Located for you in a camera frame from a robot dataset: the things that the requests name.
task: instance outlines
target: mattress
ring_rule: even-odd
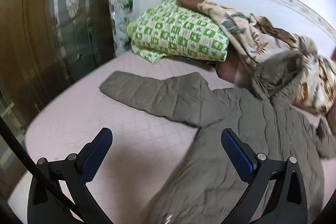
[[[149,115],[101,93],[100,84],[117,70],[156,79],[197,71],[212,90],[234,84],[218,78],[213,67],[194,60],[164,58],[152,65],[129,51],[68,88],[31,123],[26,148],[35,162],[40,157],[49,161],[65,159],[92,141],[102,127],[110,128],[112,147],[87,187],[114,223],[140,223],[151,199],[182,160],[197,128]],[[336,161],[323,162],[323,167],[325,204],[336,188],[336,175],[332,172]],[[70,198],[65,183],[61,186]]]

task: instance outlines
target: gray jacket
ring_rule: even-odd
[[[232,128],[256,153],[270,159],[297,158],[305,183],[308,222],[319,214],[324,196],[320,158],[335,156],[335,138],[324,122],[318,129],[290,106],[301,77],[301,56],[280,54],[259,65],[246,89],[210,90],[199,73],[166,80],[114,72],[100,87],[109,97],[150,114],[199,127],[185,159],[157,195],[146,224],[221,223],[247,184],[221,146],[221,132]],[[260,217],[270,183],[254,215]]]

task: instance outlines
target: green and white checkered fabric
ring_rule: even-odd
[[[128,25],[133,51],[153,64],[171,55],[224,61],[229,39],[223,31],[209,17],[176,2],[163,0]]]

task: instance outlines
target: quilted fabric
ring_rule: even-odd
[[[133,51],[151,63],[169,55],[224,61],[227,36],[212,19],[176,1],[163,0],[128,25]]]
[[[149,114],[199,127],[185,159],[157,195],[145,223],[221,223],[247,183],[239,178],[221,145],[221,132],[232,128],[256,153],[270,159],[297,158],[308,203],[308,222],[319,214],[324,195],[320,158],[336,156],[336,141],[324,121],[316,130],[290,106],[300,82],[302,58],[286,52],[256,68],[255,96],[246,89],[210,90],[199,73],[156,80],[114,72],[100,87],[109,97]],[[269,187],[253,217],[260,217]]]

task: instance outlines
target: metal screw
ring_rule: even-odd
[[[37,161],[38,164],[42,164],[42,163],[44,163],[44,162],[45,162],[45,158],[40,158],[40,159]]]
[[[295,164],[297,162],[296,158],[294,158],[294,157],[290,157],[289,161],[293,164]]]
[[[259,153],[259,154],[258,154],[258,159],[259,159],[259,160],[265,160],[265,159],[266,159],[266,155],[263,154],[263,153]]]
[[[77,155],[75,153],[72,153],[68,156],[68,160],[75,160],[77,158]]]

